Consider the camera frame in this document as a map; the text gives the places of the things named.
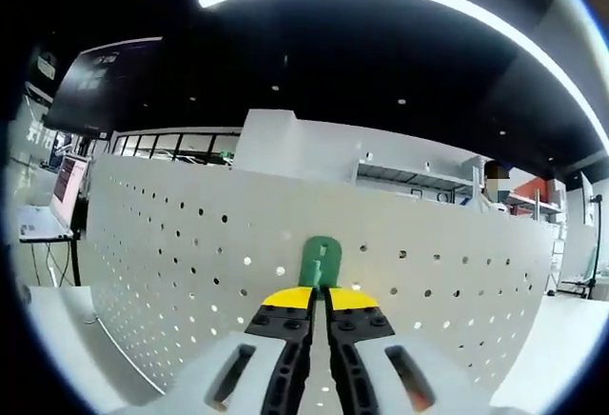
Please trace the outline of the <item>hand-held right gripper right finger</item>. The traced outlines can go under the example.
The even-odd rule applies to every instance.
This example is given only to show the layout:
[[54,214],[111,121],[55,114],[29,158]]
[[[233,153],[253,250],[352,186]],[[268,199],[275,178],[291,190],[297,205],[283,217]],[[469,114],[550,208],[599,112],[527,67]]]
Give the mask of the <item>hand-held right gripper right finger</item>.
[[344,414],[489,414],[489,398],[433,346],[398,334],[360,291],[325,287],[330,370]]

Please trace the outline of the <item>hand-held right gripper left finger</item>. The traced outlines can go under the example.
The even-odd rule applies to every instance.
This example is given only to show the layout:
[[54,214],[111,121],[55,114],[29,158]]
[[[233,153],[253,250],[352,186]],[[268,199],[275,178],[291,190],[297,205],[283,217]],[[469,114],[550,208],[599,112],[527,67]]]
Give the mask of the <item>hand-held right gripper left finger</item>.
[[173,387],[116,414],[296,414],[310,373],[318,290],[268,296],[244,331],[232,331],[183,367]]

